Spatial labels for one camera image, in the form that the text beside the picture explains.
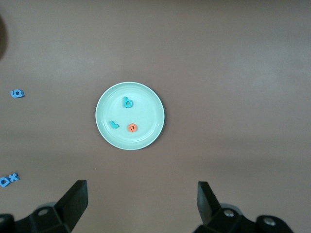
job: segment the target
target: blue letter b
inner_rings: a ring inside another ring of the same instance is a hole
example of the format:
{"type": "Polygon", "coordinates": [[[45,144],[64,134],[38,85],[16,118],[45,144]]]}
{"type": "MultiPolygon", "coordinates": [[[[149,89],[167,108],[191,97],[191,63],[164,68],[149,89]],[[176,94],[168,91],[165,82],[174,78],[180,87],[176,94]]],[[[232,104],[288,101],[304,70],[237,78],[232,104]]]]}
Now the blue letter b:
{"type": "Polygon", "coordinates": [[[127,97],[123,98],[123,107],[124,108],[131,108],[133,106],[133,101],[128,99],[127,97]]]}

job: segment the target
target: brown table surface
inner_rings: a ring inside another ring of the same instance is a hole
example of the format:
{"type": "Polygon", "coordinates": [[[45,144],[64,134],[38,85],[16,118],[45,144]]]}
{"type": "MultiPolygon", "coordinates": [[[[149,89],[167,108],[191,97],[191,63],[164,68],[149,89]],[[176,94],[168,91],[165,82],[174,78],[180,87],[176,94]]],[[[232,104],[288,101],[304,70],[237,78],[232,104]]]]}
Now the brown table surface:
{"type": "Polygon", "coordinates": [[[0,1],[0,213],[88,181],[74,233],[192,233],[198,181],[254,221],[311,229],[310,1],[0,1]],[[165,108],[160,137],[113,147],[99,97],[124,81],[165,108]],[[25,97],[10,91],[20,88],[25,97]]]}

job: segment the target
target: blue letter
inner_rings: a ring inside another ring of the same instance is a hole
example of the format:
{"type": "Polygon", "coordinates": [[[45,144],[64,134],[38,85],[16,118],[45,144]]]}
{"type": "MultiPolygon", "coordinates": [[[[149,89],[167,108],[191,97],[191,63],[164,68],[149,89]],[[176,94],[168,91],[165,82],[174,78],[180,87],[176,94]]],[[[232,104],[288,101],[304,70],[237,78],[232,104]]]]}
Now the blue letter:
{"type": "Polygon", "coordinates": [[[116,128],[118,128],[118,127],[119,127],[119,125],[118,125],[118,124],[116,124],[116,123],[114,123],[112,120],[111,120],[111,121],[109,121],[109,123],[110,123],[110,125],[111,125],[111,127],[112,127],[113,129],[116,129],[116,128]]]}
{"type": "Polygon", "coordinates": [[[6,177],[0,178],[0,185],[1,185],[2,188],[8,186],[9,183],[10,183],[10,181],[6,177]]]}
{"type": "Polygon", "coordinates": [[[133,101],[128,99],[127,97],[123,98],[123,107],[124,108],[131,108],[133,106],[133,101]]]}
{"type": "Polygon", "coordinates": [[[24,97],[24,92],[20,89],[15,89],[14,91],[11,91],[11,96],[13,98],[21,98],[24,97]]]}
{"type": "Polygon", "coordinates": [[[19,180],[18,174],[16,172],[13,173],[12,175],[9,175],[9,178],[11,182],[19,180]]]}

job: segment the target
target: screw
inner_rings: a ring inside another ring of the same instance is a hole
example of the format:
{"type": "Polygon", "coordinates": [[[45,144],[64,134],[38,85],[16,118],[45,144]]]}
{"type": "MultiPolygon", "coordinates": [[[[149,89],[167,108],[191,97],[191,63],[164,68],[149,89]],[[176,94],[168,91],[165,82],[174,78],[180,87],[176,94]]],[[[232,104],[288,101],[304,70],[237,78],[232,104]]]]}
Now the screw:
{"type": "Polygon", "coordinates": [[[234,216],[234,213],[233,213],[231,210],[225,210],[225,211],[224,211],[224,214],[225,214],[227,217],[233,217],[233,216],[234,216]]]}
{"type": "Polygon", "coordinates": [[[45,215],[45,214],[47,214],[48,211],[49,211],[48,209],[40,210],[39,213],[38,213],[38,215],[39,215],[39,216],[45,215]]]}
{"type": "Polygon", "coordinates": [[[263,219],[263,221],[265,222],[265,224],[269,225],[269,226],[275,226],[276,222],[274,222],[274,220],[270,217],[265,217],[263,219]]]}

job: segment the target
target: plate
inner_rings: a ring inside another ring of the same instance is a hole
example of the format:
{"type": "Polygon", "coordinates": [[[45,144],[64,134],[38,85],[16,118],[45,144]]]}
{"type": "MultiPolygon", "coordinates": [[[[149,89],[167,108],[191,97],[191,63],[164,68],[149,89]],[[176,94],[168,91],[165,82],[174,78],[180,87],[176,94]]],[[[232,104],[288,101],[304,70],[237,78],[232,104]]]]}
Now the plate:
{"type": "Polygon", "coordinates": [[[123,150],[138,150],[153,143],[164,125],[164,108],[149,87],[135,82],[116,84],[100,97],[96,124],[104,139],[123,150]]]}

